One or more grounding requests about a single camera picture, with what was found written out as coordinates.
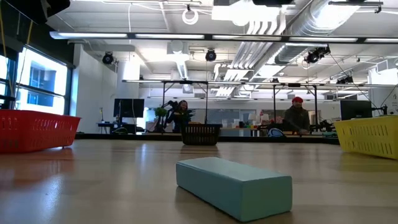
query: man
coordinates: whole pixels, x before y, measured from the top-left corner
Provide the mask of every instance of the man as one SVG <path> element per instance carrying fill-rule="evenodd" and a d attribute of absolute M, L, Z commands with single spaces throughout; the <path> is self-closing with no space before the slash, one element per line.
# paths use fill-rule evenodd
<path fill-rule="evenodd" d="M 285 120 L 294 131 L 299 134 L 308 134 L 310 131 L 310 117 L 308 111 L 303 109 L 303 99 L 295 97 L 292 106 L 285 111 Z"/>

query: dark jacket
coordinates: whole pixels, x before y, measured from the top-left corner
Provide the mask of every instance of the dark jacket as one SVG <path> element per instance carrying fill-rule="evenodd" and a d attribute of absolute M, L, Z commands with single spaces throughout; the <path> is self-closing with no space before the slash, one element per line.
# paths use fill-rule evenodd
<path fill-rule="evenodd" d="M 186 118 L 183 115 L 177 115 L 172 113 L 170 115 L 170 117 L 166 120 L 167 123 L 171 123 L 172 121 L 174 121 L 174 128 L 173 128 L 173 132 L 174 133 L 180 133 L 181 132 L 181 126 L 182 125 L 186 125 L 190 122 L 190 118 Z"/>
<path fill-rule="evenodd" d="M 301 129 L 310 130 L 310 117 L 308 111 L 303 108 L 291 106 L 285 111 L 285 120 L 288 121 L 289 126 L 294 131 L 300 131 Z"/>

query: plastic basket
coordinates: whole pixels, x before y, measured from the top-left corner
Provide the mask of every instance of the plastic basket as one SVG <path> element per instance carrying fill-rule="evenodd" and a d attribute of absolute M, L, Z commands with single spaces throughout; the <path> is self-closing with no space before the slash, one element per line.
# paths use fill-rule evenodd
<path fill-rule="evenodd" d="M 344 151 L 398 159 L 398 116 L 337 121 L 335 127 Z"/>
<path fill-rule="evenodd" d="M 182 142 L 194 146 L 214 146 L 220 135 L 220 124 L 188 124 L 182 128 Z"/>
<path fill-rule="evenodd" d="M 70 146 L 80 118 L 37 111 L 0 110 L 0 152 Z"/>

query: woman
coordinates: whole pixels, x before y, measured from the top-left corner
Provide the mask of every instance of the woman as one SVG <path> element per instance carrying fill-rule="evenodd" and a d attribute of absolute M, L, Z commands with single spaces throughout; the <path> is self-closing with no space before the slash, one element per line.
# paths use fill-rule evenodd
<path fill-rule="evenodd" d="M 169 124 L 174 121 L 173 133 L 181 132 L 181 125 L 188 124 L 191 120 L 187 115 L 188 111 L 188 102 L 185 100 L 180 101 L 177 106 L 177 109 L 167 118 L 166 122 Z"/>

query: red basket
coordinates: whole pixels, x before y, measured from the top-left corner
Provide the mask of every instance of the red basket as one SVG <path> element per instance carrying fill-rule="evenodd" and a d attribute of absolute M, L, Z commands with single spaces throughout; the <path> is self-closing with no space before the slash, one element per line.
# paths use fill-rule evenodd
<path fill-rule="evenodd" d="M 80 118 L 37 111 L 0 110 L 0 152 L 70 146 Z"/>

